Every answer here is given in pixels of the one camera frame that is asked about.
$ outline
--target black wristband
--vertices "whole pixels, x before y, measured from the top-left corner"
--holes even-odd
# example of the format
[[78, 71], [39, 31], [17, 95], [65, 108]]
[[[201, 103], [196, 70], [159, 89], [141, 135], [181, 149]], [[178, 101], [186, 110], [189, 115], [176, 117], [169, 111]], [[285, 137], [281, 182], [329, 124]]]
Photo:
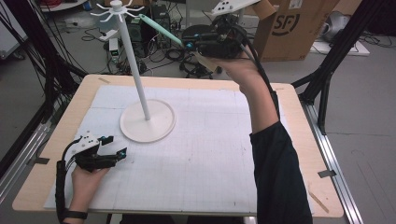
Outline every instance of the black wristband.
[[84, 212], [76, 212], [76, 211], [65, 211], [64, 217], [71, 217], [71, 218], [80, 218], [80, 219], [87, 219], [88, 213]]

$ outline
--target white mug tree stand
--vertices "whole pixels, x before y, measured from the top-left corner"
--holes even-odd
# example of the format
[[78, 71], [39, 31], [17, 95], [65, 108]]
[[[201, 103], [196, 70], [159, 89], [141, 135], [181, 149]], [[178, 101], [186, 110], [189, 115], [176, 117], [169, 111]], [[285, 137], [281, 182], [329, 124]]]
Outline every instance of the white mug tree stand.
[[123, 6], [121, 1], [111, 1], [111, 7], [102, 7], [107, 10], [101, 14], [93, 14], [93, 16], [102, 16], [109, 14], [109, 16], [101, 21], [107, 22], [112, 16], [118, 16], [117, 25], [121, 34], [121, 39], [125, 52], [128, 58], [131, 72], [134, 77], [137, 93], [140, 102], [128, 106], [120, 117], [120, 128], [122, 132], [133, 141], [139, 143], [150, 143], [163, 139], [166, 135], [172, 132], [176, 123], [175, 112], [172, 107], [166, 102], [159, 100], [146, 100], [143, 90], [142, 82], [137, 69], [136, 59], [134, 57], [134, 49], [132, 48], [128, 29], [125, 23], [124, 14], [136, 18], [128, 11], [140, 11], [143, 7], [138, 9], [127, 8], [132, 4], [132, 0], [128, 5]]

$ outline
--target green handle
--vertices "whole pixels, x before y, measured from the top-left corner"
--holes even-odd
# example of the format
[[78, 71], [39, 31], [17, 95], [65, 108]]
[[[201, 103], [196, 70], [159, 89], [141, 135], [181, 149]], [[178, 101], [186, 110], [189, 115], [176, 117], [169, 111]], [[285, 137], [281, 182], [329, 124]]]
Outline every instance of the green handle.
[[151, 26], [152, 28], [156, 29], [158, 32], [160, 32], [163, 35], [166, 35], [167, 37], [169, 37], [171, 40], [175, 41], [176, 43], [178, 43], [181, 47], [184, 48], [183, 43], [181, 42], [181, 40], [177, 37], [175, 37], [174, 35], [172, 35], [169, 31], [165, 30], [163, 27], [161, 27], [160, 24], [158, 24], [157, 22], [153, 21], [152, 19], [150, 19], [149, 17], [143, 15], [143, 14], [139, 14], [139, 17], [142, 21], [144, 21], [145, 23], [147, 23], [149, 26]]

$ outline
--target black sleeve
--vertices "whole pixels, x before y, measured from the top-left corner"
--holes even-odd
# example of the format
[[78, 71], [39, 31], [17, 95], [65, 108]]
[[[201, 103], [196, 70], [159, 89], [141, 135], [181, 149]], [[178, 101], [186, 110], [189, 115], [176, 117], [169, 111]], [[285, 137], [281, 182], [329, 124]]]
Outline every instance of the black sleeve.
[[297, 153], [279, 122], [250, 135], [258, 223], [312, 223]]

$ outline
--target wooden table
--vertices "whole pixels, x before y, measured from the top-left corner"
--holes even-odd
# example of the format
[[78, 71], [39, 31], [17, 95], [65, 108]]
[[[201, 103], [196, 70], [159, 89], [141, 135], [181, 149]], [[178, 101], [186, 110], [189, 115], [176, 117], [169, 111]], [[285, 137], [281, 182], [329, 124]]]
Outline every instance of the wooden table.
[[[146, 87], [239, 91], [232, 81], [142, 77]], [[65, 147], [74, 140], [91, 102], [102, 85], [133, 86], [131, 77], [89, 75], [84, 78], [69, 107], [54, 130], [40, 157], [49, 158], [46, 165], [36, 164], [19, 194], [13, 208], [17, 211], [50, 211], [43, 207], [55, 180], [56, 161]], [[326, 166], [311, 132], [295, 89], [290, 84], [273, 83], [288, 123], [290, 136], [299, 156], [305, 184], [314, 205], [314, 217], [341, 217], [344, 209], [329, 177], [320, 178], [318, 172]]]

